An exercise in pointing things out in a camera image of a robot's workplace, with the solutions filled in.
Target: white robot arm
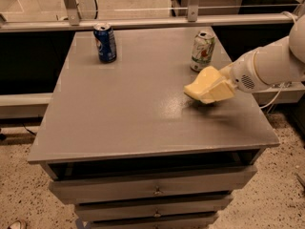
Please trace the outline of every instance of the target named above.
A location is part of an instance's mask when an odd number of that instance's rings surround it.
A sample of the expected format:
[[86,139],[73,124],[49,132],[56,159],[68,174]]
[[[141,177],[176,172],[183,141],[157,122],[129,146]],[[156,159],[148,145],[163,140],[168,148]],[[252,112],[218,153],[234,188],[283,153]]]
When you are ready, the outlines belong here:
[[305,16],[286,36],[265,47],[241,55],[220,71],[212,66],[202,70],[184,93],[203,103],[234,96],[235,89],[246,93],[266,90],[274,84],[304,80]]

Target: drawer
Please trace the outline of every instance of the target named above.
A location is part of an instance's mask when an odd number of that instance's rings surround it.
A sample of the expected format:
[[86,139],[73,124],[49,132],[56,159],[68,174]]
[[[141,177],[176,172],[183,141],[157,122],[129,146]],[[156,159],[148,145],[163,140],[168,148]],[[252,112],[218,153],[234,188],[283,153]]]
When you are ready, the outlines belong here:
[[205,227],[218,218],[216,213],[172,216],[154,219],[121,219],[92,223],[95,229],[182,229],[190,227]]
[[140,199],[102,204],[75,206],[75,213],[83,221],[160,218],[170,215],[216,212],[232,201],[231,195],[184,196]]
[[87,160],[51,163],[49,166],[57,176],[57,180],[62,181],[128,177],[131,175],[194,170],[196,166],[200,169],[212,169],[245,165],[241,161],[243,152],[245,151]]
[[200,194],[242,188],[256,173],[252,166],[55,181],[51,191],[64,203]]

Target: yellow sponge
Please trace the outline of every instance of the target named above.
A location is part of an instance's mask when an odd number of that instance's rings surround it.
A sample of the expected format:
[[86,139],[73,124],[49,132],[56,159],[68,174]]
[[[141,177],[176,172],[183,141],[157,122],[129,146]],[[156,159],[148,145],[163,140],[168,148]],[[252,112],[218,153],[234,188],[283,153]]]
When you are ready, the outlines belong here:
[[203,103],[212,103],[234,96],[234,87],[213,66],[203,69],[195,81],[184,87],[184,93]]

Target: cable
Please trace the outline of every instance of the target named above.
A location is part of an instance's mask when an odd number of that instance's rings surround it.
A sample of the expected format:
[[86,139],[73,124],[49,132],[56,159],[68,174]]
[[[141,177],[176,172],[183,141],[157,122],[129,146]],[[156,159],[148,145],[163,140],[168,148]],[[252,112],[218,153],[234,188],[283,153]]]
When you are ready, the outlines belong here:
[[24,123],[22,123],[23,127],[32,135],[36,135],[36,133],[34,133],[33,131],[29,130]]
[[268,106],[272,105],[272,104],[276,101],[276,99],[277,99],[277,97],[279,96],[279,94],[282,92],[284,86],[285,86],[285,82],[282,82],[282,83],[280,84],[280,89],[278,90],[278,92],[277,92],[277,94],[274,96],[274,98],[273,98],[269,103],[267,103],[266,105],[260,107],[260,109],[262,110],[262,109],[265,109],[265,108],[267,108]]
[[7,137],[4,134],[1,134],[1,128],[0,128],[0,141],[4,141],[7,139]]
[[95,3],[95,9],[96,9],[96,13],[95,13],[94,19],[97,19],[97,16],[98,16],[98,4],[97,4],[96,0],[94,0],[94,3]]
[[285,14],[287,17],[292,18],[294,23],[296,23],[295,17],[292,13],[290,13],[289,11],[283,11],[282,13]]

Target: terrazzo floor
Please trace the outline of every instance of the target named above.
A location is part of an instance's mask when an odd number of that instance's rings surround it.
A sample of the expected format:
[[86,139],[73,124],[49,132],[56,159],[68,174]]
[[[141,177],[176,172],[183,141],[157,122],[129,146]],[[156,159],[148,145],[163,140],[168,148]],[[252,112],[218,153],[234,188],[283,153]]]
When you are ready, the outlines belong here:
[[[210,229],[305,228],[305,197],[295,173],[305,177],[304,139],[282,111],[268,115],[280,146],[257,160],[254,178],[219,212]],[[38,126],[27,126],[33,132]],[[63,205],[49,190],[51,181],[27,156],[34,140],[24,127],[2,126],[0,141],[0,228],[25,219],[30,229],[76,229],[72,205]]]

